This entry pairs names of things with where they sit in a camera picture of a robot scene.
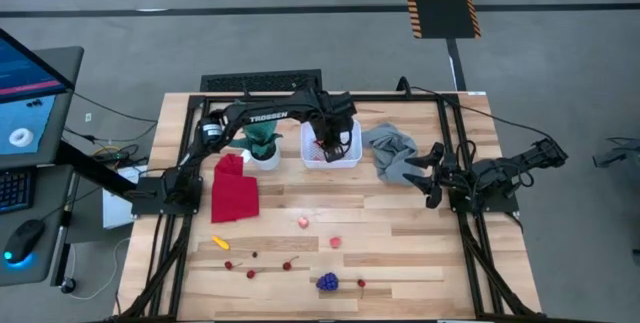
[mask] green plant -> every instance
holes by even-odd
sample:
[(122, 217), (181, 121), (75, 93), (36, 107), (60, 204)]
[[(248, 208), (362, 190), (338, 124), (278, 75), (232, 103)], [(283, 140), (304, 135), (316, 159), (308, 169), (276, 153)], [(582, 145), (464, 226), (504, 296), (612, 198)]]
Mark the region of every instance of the green plant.
[(276, 124), (276, 121), (249, 124), (242, 129), (245, 138), (234, 139), (229, 146), (244, 148), (259, 160), (269, 159), (276, 151), (276, 139), (282, 137), (275, 133)]

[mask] white pot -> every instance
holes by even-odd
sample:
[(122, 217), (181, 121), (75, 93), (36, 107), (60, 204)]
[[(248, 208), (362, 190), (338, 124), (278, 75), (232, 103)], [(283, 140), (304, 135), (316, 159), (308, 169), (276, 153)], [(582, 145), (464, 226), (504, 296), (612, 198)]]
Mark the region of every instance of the white pot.
[(260, 170), (273, 170), (280, 164), (280, 146), (276, 144), (276, 152), (267, 160), (255, 159), (246, 149), (242, 151), (241, 156), (244, 163), (252, 162)]

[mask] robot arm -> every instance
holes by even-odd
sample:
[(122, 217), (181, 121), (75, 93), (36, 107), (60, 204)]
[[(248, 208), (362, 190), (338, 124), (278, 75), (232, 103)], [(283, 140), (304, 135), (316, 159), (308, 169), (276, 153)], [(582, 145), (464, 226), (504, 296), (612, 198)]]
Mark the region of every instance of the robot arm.
[(197, 123), (193, 143), (178, 166), (167, 169), (160, 178), (142, 178), (162, 179), (162, 184), (156, 185), (161, 192), (132, 192), (130, 195), (164, 204), (182, 205), (199, 200), (201, 182), (198, 177), (202, 161), (211, 154), (220, 153), (240, 128), (252, 123), (287, 118), (309, 122), (326, 161), (341, 159), (351, 146), (351, 138), (342, 142), (340, 133), (351, 132), (354, 114), (356, 108), (348, 92), (331, 96), (311, 88), (296, 91), (283, 99), (232, 104), (212, 111)]
[(443, 156), (444, 146), (436, 143), (430, 154), (405, 160), (420, 168), (433, 168), (430, 177), (404, 175), (427, 195), (427, 208), (436, 208), (440, 204), (443, 186), (465, 193), (469, 199), (475, 201), (472, 202), (474, 205), (481, 205), (484, 199), (495, 194), (510, 197), (522, 186), (521, 182), (514, 184), (514, 178), (527, 174), (534, 168), (560, 167), (568, 158), (562, 148), (549, 138), (533, 143), (533, 148), (512, 158), (483, 159), (475, 162), (469, 171), (462, 170), (457, 164), (443, 164)]

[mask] potted plant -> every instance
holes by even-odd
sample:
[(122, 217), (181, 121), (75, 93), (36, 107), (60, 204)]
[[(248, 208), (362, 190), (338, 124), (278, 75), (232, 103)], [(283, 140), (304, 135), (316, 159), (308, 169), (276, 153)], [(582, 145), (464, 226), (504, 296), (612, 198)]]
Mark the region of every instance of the potted plant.
[(245, 150), (242, 153), (245, 163), (253, 161), (259, 169), (274, 169), (280, 163), (276, 139), (282, 137), (275, 133), (276, 124), (276, 121), (249, 124), (242, 129), (245, 138), (234, 139), (229, 146)]

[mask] black floor mat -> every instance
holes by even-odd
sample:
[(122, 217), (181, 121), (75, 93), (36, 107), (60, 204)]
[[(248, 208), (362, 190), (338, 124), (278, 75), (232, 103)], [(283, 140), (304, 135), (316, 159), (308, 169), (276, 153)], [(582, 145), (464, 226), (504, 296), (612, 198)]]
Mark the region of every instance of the black floor mat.
[(303, 85), (322, 90), (320, 69), (203, 75), (200, 92), (287, 92)]

